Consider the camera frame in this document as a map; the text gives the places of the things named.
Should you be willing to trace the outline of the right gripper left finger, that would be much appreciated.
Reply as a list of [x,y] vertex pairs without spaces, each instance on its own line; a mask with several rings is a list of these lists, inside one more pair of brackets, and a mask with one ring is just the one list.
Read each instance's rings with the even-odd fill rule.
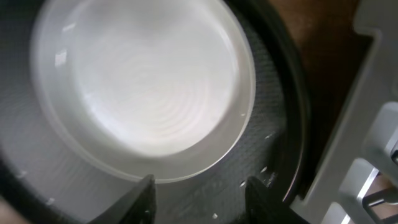
[[155,214],[155,180],[147,175],[89,224],[154,224]]

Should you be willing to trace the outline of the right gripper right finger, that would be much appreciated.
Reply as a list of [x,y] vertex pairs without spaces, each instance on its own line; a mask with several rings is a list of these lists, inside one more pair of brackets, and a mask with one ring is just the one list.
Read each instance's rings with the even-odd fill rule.
[[250,224],[308,224],[255,177],[246,181],[245,206]]

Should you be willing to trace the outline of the grey plate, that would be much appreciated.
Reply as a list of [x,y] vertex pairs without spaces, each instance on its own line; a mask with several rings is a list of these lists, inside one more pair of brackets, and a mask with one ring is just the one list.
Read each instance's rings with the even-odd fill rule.
[[206,171],[254,107],[254,58],[224,1],[45,1],[31,65],[68,148],[126,180]]

